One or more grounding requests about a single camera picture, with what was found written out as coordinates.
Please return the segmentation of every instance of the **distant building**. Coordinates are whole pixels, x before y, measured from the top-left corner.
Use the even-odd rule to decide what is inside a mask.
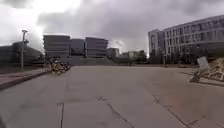
[[[136,59],[139,55],[138,51],[129,51],[121,54],[121,58],[125,59]]]
[[[160,54],[165,50],[164,34],[162,31],[153,30],[148,33],[149,38],[149,53],[155,52],[155,55]]]
[[[115,59],[120,56],[118,48],[108,48],[107,49],[107,57],[109,59]]]
[[[80,56],[85,54],[85,40],[84,39],[72,39],[71,44],[71,55]]]
[[[156,43],[158,40],[163,40],[165,42],[163,52],[171,61],[180,56],[185,56],[188,62],[194,62],[200,55],[207,57],[224,55],[224,15],[180,24],[162,32],[163,36],[160,38],[149,32],[149,50],[158,51]]]
[[[70,36],[44,35],[44,49],[47,58],[60,58],[62,61],[70,56]]]
[[[85,55],[87,57],[107,57],[108,40],[86,37]]]
[[[0,47],[0,63],[20,63],[22,42],[15,42],[9,46]],[[27,45],[24,45],[24,62],[32,63],[43,59],[43,54]]]

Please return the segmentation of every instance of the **curb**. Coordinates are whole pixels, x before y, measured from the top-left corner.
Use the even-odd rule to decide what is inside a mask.
[[[17,80],[13,80],[13,81],[10,81],[10,82],[6,82],[6,83],[3,83],[3,84],[0,84],[0,91],[5,90],[5,89],[10,88],[10,87],[13,87],[13,86],[16,86],[16,85],[18,85],[20,83],[23,83],[25,81],[34,79],[36,77],[42,76],[42,75],[44,75],[46,73],[47,72],[41,72],[41,73],[38,73],[38,74],[35,74],[35,75],[23,77],[23,78],[20,78],[20,79],[17,79]]]

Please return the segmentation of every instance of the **gray building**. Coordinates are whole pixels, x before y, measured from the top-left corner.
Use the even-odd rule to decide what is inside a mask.
[[[66,35],[44,35],[44,49],[47,58],[60,57],[67,61],[70,56],[70,36]]]
[[[158,29],[148,32],[149,53],[160,54],[165,49],[164,33]]]
[[[72,56],[83,56],[85,54],[85,40],[84,39],[72,39],[71,44]]]
[[[174,55],[184,55],[187,60],[195,61],[199,54],[221,56],[224,51],[223,15],[180,24],[164,29],[162,32],[161,40],[165,42],[163,51],[171,59]],[[158,51],[156,44],[158,40],[160,39],[149,34],[149,50]]]
[[[108,40],[86,37],[85,55],[87,57],[107,57]]]
[[[115,59],[120,56],[118,48],[108,48],[107,49],[107,57],[109,59]]]
[[[0,47],[0,64],[2,63],[20,63],[21,43],[15,42],[9,46]],[[27,45],[24,45],[24,62],[34,63],[43,60],[43,54]]]
[[[129,51],[129,52],[123,52],[121,54],[121,58],[123,59],[136,59],[139,55],[138,51]]]

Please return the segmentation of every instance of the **pole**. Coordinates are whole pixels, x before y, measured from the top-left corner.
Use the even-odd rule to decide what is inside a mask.
[[[22,30],[22,32],[23,32],[23,41],[22,41],[22,45],[21,45],[21,59],[20,59],[20,61],[21,61],[21,70],[23,70],[23,68],[24,68],[24,58],[23,58],[23,53],[24,53],[24,44],[25,44],[25,34],[26,34],[26,30]]]

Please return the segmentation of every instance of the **flat roof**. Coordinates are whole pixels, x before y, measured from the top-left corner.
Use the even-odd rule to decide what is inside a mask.
[[[183,26],[183,25],[194,24],[194,23],[197,23],[197,22],[202,22],[202,21],[205,21],[205,20],[212,20],[212,19],[221,18],[221,17],[224,18],[224,15],[212,16],[212,17],[207,17],[207,18],[203,18],[203,19],[199,19],[199,20],[190,21],[190,22],[187,22],[187,23],[183,23],[183,24],[172,26],[172,27],[168,27],[168,28],[164,29],[163,31],[173,29],[173,28]]]

